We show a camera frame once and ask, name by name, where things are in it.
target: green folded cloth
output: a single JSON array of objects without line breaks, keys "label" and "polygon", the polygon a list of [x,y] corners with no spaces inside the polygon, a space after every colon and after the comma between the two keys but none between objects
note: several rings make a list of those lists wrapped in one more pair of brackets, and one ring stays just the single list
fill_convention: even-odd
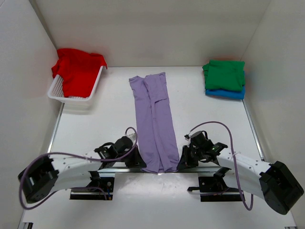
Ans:
[{"label": "green folded cloth", "polygon": [[215,61],[202,67],[205,88],[241,92],[244,81],[244,61]]}]

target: purple leggings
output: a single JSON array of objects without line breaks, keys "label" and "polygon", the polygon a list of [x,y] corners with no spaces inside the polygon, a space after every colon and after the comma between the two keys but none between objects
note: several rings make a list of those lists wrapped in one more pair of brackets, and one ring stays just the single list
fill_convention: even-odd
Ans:
[{"label": "purple leggings", "polygon": [[140,154],[146,172],[173,172],[179,153],[165,73],[129,79],[135,102]]}]

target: white surface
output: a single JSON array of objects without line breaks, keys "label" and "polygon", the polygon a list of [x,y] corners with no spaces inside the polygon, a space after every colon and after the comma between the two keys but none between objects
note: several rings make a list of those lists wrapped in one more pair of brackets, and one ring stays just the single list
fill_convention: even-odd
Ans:
[{"label": "white surface", "polygon": [[37,0],[58,48],[108,66],[200,66],[244,53],[270,0]]},{"label": "white surface", "polygon": [[56,75],[49,90],[48,90],[48,97],[51,99],[56,99],[62,103],[73,103],[74,105],[86,106],[89,105],[89,101],[92,99],[98,82],[100,80],[100,76],[102,73],[103,66],[100,67],[99,73],[97,74],[94,86],[92,88],[91,94],[89,97],[76,97],[76,96],[69,96],[68,98],[64,97],[63,90],[62,90],[62,82],[63,78],[60,75]]},{"label": "white surface", "polygon": [[46,93],[57,54],[26,0],[0,6],[0,228],[16,229],[22,214],[17,175],[45,152],[59,103]]},{"label": "white surface", "polygon": [[[200,122],[217,120],[229,126],[235,149],[259,160],[256,144],[241,101],[227,101],[204,95],[201,67],[140,67],[103,70],[95,104],[86,113],[65,106],[54,142],[54,151],[83,154],[124,135],[136,126],[134,98],[128,79],[136,75],[166,72],[167,88],[178,149],[184,135]],[[225,128],[206,125],[215,143],[229,143]],[[69,200],[70,191],[60,191],[35,210],[27,211],[24,222],[40,228],[156,229],[270,228],[294,226],[291,214],[281,216],[260,198],[252,212],[241,202],[201,203],[189,195],[189,186],[198,185],[197,174],[116,174],[113,201]]]},{"label": "white surface", "polygon": [[[305,2],[273,0],[244,60],[247,103],[264,153],[284,162],[305,188]],[[305,197],[292,208],[305,229]]]}]

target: white basket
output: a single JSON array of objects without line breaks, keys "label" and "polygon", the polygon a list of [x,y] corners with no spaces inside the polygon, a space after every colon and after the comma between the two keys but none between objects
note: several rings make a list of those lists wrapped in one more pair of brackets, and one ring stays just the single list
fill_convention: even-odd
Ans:
[{"label": "white basket", "polygon": [[102,73],[103,66],[100,67],[100,71],[96,77],[94,86],[92,88],[91,94],[87,98],[83,97],[76,97],[76,96],[69,96],[69,97],[64,97],[63,96],[63,91],[62,91],[62,82],[63,78],[60,75],[56,75],[51,87],[48,91],[48,97],[51,99],[56,99],[58,101],[61,101],[62,103],[66,104],[71,104],[74,106],[89,106],[91,105],[92,97],[95,93],[97,83],[99,82],[101,73]]}]

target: white backdrop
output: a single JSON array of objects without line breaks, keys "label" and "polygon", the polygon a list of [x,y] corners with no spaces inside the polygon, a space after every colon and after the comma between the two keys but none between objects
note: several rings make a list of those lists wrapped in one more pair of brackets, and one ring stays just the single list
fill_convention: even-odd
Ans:
[{"label": "white backdrop", "polygon": [[[246,101],[265,155],[287,164],[305,188],[305,1],[273,0],[244,60]],[[292,208],[305,229],[305,197]]]},{"label": "white backdrop", "polygon": [[18,174],[46,152],[59,104],[48,99],[55,48],[27,0],[0,1],[0,228],[16,229]]},{"label": "white backdrop", "polygon": [[200,66],[241,58],[269,0],[36,0],[58,48],[109,66]]}]

